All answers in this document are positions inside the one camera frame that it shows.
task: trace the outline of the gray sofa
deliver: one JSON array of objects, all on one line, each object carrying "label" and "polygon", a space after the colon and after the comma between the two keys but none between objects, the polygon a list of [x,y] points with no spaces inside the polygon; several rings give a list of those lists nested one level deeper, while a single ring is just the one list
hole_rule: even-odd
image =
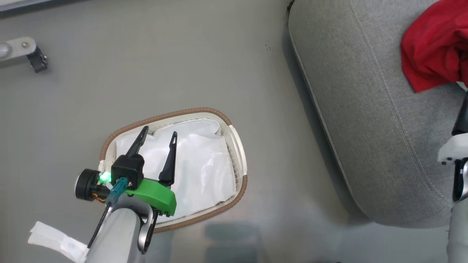
[{"label": "gray sofa", "polygon": [[337,163],[360,209],[390,226],[449,223],[453,166],[437,163],[463,90],[414,93],[400,41],[434,1],[296,0],[289,31]]}]

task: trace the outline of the laundry basket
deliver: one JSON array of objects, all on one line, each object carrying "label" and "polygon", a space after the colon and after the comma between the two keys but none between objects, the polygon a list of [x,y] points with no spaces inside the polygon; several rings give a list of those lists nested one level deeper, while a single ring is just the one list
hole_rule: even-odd
[{"label": "laundry basket", "polygon": [[236,129],[232,126],[229,119],[217,110],[210,108],[180,110],[139,121],[119,129],[111,134],[102,146],[98,170],[110,171],[110,167],[117,158],[117,140],[119,138],[128,134],[138,133],[141,131],[143,126],[146,125],[149,126],[149,133],[153,133],[155,130],[171,124],[197,119],[210,119],[220,124],[221,135],[226,141],[227,150],[229,152],[234,171],[235,194],[227,201],[220,202],[211,208],[175,220],[157,223],[154,228],[155,233],[195,224],[220,214],[239,202],[247,187],[247,161],[241,139],[239,138]]}]

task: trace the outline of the basket rim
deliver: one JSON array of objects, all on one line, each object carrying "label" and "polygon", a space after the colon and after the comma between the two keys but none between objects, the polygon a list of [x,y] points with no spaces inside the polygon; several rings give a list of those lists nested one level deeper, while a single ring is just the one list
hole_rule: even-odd
[{"label": "basket rim", "polygon": [[[188,110],[178,110],[178,111],[174,111],[174,112],[154,116],[154,117],[151,117],[151,118],[148,118],[148,119],[145,119],[145,120],[138,121],[138,122],[135,122],[133,124],[127,125],[127,126],[125,126],[123,128],[118,129],[117,131],[113,132],[105,140],[105,142],[104,142],[104,144],[102,146],[102,149],[101,149],[101,154],[100,154],[99,160],[102,161],[102,160],[106,159],[106,153],[107,153],[107,150],[108,150],[110,144],[112,143],[112,141],[115,138],[117,138],[117,136],[119,136],[120,134],[122,134],[124,132],[130,131],[132,129],[138,128],[138,127],[146,125],[146,124],[161,121],[163,119],[168,119],[168,118],[172,118],[172,117],[177,117],[177,116],[187,115],[187,114],[193,114],[193,113],[201,113],[201,112],[212,113],[212,114],[218,116],[219,118],[221,118],[228,126],[232,125],[231,121],[226,117],[226,115],[224,115],[220,111],[212,109],[212,108],[194,108],[194,109],[188,109]],[[200,221],[203,221],[203,220],[206,220],[208,218],[214,217],[214,216],[216,216],[218,214],[221,214],[221,213],[231,209],[233,206],[235,206],[240,201],[240,199],[242,198],[242,196],[245,193],[246,188],[247,188],[247,175],[243,175],[242,176],[242,185],[241,185],[241,189],[239,190],[239,193],[227,205],[224,205],[224,206],[222,206],[222,207],[220,207],[220,208],[218,208],[216,210],[213,210],[213,211],[211,211],[209,213],[197,216],[197,217],[192,218],[192,219],[187,220],[187,221],[179,222],[179,223],[176,223],[176,224],[173,224],[173,225],[168,225],[168,226],[155,228],[153,233],[160,233],[160,232],[165,232],[165,231],[169,231],[169,230],[178,229],[178,228],[181,228],[181,227],[184,227],[184,226],[190,226],[190,225],[193,225],[193,224],[198,223]]]}]

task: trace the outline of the glowing green light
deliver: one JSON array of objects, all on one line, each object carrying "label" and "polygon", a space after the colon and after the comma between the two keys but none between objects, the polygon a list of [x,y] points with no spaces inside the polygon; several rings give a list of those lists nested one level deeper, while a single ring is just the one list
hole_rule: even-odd
[{"label": "glowing green light", "polygon": [[107,183],[107,182],[112,181],[112,177],[110,176],[110,172],[103,172],[103,173],[99,176],[99,180],[100,180],[102,183]]}]

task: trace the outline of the red cloth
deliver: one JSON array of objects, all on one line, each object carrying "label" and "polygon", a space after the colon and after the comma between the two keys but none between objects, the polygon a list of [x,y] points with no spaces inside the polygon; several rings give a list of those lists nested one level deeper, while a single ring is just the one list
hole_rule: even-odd
[{"label": "red cloth", "polygon": [[441,0],[408,28],[402,70],[414,91],[463,81],[468,86],[468,0]]}]

